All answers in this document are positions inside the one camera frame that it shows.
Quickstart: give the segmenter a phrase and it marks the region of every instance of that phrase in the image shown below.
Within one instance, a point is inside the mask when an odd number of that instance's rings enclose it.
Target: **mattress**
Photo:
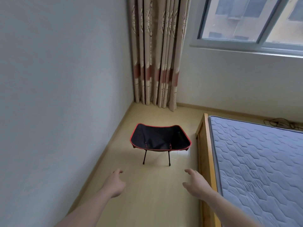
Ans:
[[[303,133],[209,117],[218,192],[264,226],[303,227]]]

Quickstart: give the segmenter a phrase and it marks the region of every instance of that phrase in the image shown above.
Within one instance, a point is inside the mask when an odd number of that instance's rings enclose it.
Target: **beige patterned curtain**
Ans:
[[[135,101],[176,109],[191,0],[129,0]]]

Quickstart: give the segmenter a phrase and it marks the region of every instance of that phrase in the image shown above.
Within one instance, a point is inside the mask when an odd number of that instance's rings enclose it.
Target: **black metal chair leg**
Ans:
[[[169,156],[169,166],[170,166],[170,156]]]
[[[144,155],[143,165],[144,165],[144,162],[145,162],[146,152],[147,152],[147,150],[145,150],[145,155]]]

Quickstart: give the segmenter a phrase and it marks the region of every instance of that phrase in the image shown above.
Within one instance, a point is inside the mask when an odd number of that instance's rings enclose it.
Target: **floor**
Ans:
[[[98,227],[199,226],[198,200],[187,193],[182,182],[189,181],[184,169],[197,169],[195,132],[203,113],[263,124],[258,119],[187,107],[178,107],[171,112],[168,108],[134,103],[79,203],[82,204],[99,190],[110,172],[116,168],[124,170],[120,178],[127,186],[121,196],[109,201]],[[138,123],[152,126],[178,124],[191,139],[192,145],[188,151],[171,152],[171,166],[167,152],[152,151],[147,152],[143,165],[145,151],[134,149],[129,141]]]

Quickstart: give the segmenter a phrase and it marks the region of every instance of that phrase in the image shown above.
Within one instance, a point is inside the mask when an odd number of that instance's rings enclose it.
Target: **baseboard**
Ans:
[[[241,116],[241,117],[246,117],[246,118],[254,118],[254,119],[260,119],[260,120],[272,120],[274,118],[271,117],[266,117],[266,116],[259,116],[259,115],[252,115],[252,114],[247,114],[247,113],[242,113],[242,112],[236,112],[236,111],[228,111],[228,110],[222,110],[222,109],[217,109],[217,108],[212,108],[212,107],[204,107],[204,106],[198,106],[198,105],[193,105],[193,104],[188,104],[188,103],[177,103],[177,106],[180,107],[189,107],[193,109],[199,109],[203,111],[213,111],[213,112],[218,112],[218,113],[225,113],[229,115],[234,115],[234,116]]]
[[[112,144],[114,138],[116,137],[116,135],[117,135],[117,133],[118,133],[118,130],[120,129],[122,123],[124,122],[125,118],[126,118],[127,115],[129,114],[129,112],[130,112],[130,110],[131,110],[133,104],[134,104],[134,102],[132,102],[132,103],[130,104],[130,106],[128,107],[128,109],[127,109],[127,111],[125,112],[125,114],[124,114],[122,120],[120,121],[120,123],[119,123],[119,125],[117,126],[115,132],[113,133],[112,137],[111,137],[110,140],[108,141],[106,147],[104,148],[104,151],[103,151],[102,154],[100,155],[98,161],[96,162],[96,165],[94,166],[93,170],[92,170],[91,173],[89,174],[89,176],[88,176],[88,178],[86,179],[86,181],[85,181],[83,187],[81,188],[81,190],[80,190],[80,192],[79,192],[77,198],[74,200],[73,204],[71,205],[71,207],[70,207],[70,209],[69,209],[69,211],[68,211],[68,213],[67,213],[66,215],[70,214],[70,213],[71,213],[72,211],[74,211],[74,210],[76,209],[76,207],[78,206],[78,204],[79,204],[79,202],[80,202],[80,200],[81,200],[81,198],[82,198],[84,192],[86,191],[86,189],[87,189],[89,183],[91,182],[93,176],[95,175],[95,173],[96,173],[96,171],[97,171],[97,169],[98,169],[98,167],[99,167],[99,165],[100,165],[102,159],[103,159],[104,156],[106,155],[106,153],[107,153],[107,151],[108,151],[108,147]]]

